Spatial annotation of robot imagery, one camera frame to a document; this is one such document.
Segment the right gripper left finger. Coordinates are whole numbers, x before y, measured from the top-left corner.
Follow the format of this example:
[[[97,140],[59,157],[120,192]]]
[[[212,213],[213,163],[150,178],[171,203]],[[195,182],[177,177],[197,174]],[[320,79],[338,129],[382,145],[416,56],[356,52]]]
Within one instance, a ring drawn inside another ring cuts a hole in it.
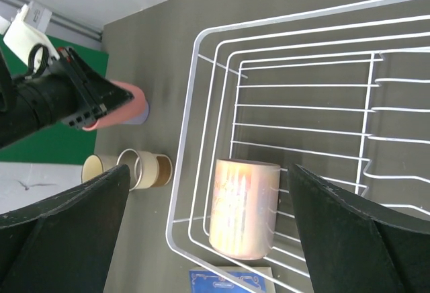
[[[2,292],[103,292],[130,187],[117,165],[1,215]]]

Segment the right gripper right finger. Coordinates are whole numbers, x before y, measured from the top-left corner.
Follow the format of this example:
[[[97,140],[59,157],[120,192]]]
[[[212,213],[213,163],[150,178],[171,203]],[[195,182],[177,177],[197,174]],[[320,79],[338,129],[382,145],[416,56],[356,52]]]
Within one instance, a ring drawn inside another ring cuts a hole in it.
[[[428,292],[429,221],[291,164],[287,186],[315,292]]]

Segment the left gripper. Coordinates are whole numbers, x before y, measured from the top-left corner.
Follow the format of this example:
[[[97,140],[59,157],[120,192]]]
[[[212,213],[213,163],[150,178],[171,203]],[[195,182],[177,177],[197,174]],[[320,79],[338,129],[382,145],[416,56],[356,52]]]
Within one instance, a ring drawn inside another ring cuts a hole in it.
[[[62,122],[82,129],[134,100],[130,91],[102,77],[75,49],[56,51],[59,58],[43,73],[43,127]]]

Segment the salmon pink cup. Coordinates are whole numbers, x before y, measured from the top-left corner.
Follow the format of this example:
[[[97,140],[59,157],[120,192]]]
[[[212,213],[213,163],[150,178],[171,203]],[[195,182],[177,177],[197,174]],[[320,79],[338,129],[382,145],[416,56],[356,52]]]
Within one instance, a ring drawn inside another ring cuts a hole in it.
[[[123,124],[123,122],[132,119],[144,111],[147,100],[141,88],[121,81],[112,81],[112,83],[125,89],[126,91],[129,91],[134,96],[134,98],[119,109],[116,109],[112,113],[97,120],[94,124],[83,127],[84,131],[88,132],[100,128],[107,128],[117,124]]]

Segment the lilac cup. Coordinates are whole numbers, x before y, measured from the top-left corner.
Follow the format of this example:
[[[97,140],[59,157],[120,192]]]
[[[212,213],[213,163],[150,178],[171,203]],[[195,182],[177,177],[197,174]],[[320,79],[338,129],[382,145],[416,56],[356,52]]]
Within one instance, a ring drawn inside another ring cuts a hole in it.
[[[141,114],[133,117],[130,120],[127,120],[127,121],[123,122],[123,124],[141,125],[141,124],[143,124],[147,120],[149,112],[150,112],[150,106],[149,106],[149,103],[146,102],[145,103],[145,109],[144,109],[144,111]]]

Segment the cream mug black handle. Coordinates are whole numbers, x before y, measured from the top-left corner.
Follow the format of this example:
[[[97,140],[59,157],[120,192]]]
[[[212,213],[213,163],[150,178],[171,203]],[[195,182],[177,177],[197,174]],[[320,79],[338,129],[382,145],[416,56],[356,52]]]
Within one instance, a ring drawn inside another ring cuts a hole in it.
[[[106,172],[116,165],[117,157],[111,155],[88,156],[82,166],[81,182],[85,183],[94,177]]]

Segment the cream and brown cup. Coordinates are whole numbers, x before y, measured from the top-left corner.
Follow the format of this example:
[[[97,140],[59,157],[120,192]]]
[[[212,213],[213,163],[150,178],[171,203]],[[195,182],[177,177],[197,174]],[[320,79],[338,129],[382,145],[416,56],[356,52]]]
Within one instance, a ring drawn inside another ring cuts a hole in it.
[[[125,149],[118,156],[116,165],[129,167],[129,192],[167,185],[173,174],[173,164],[167,155],[148,151]]]

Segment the pink mug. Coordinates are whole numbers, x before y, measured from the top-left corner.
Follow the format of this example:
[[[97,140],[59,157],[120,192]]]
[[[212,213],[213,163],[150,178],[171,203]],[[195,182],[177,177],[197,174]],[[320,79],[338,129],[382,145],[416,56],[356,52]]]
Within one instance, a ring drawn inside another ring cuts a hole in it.
[[[281,167],[219,159],[212,190],[209,243],[233,259],[257,260],[271,251]]]

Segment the white wire dish rack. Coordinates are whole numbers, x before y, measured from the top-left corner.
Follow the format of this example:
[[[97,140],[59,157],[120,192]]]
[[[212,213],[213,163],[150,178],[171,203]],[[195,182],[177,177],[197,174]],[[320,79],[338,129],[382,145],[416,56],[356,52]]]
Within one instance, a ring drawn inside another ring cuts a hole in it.
[[[429,0],[368,0],[202,30],[194,40],[166,225],[193,292],[314,292],[288,166],[429,220]],[[209,243],[219,159],[275,163],[271,251]]]

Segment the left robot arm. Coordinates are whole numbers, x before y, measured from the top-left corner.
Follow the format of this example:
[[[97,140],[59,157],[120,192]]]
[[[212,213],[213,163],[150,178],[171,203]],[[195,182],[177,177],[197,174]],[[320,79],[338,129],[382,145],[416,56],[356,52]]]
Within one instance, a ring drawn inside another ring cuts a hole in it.
[[[49,60],[47,46],[35,45],[27,72],[14,77],[1,61],[2,148],[58,122],[84,129],[133,100],[73,48],[58,52],[58,59]]]

